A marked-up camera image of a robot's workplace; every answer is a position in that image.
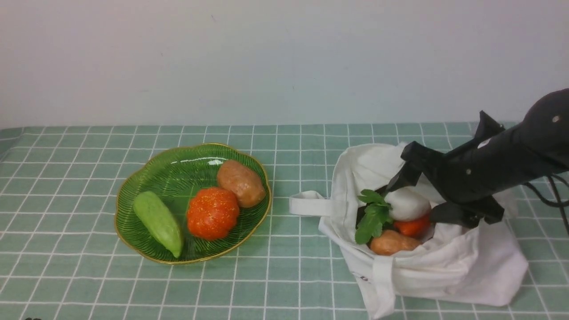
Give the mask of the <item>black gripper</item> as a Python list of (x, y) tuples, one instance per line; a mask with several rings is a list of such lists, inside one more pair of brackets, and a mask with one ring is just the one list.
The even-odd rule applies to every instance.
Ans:
[(386, 192), (414, 187), (424, 176), (447, 198), (429, 196), (431, 223), (464, 228), (478, 227), (482, 220), (498, 223), (505, 206), (492, 195), (533, 179), (534, 152), (520, 141), (517, 130), (505, 129), (481, 111), (473, 138), (447, 154), (411, 142), (401, 152), (404, 164)]

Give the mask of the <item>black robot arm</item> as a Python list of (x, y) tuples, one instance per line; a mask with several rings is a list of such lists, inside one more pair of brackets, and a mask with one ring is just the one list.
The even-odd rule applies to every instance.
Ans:
[(496, 193), (568, 170), (568, 104), (567, 89), (549, 93), (509, 129), (481, 111), (473, 138), (447, 153), (411, 142), (383, 194), (415, 186), (424, 176), (444, 200), (431, 210), (433, 223), (498, 223), (505, 210)]

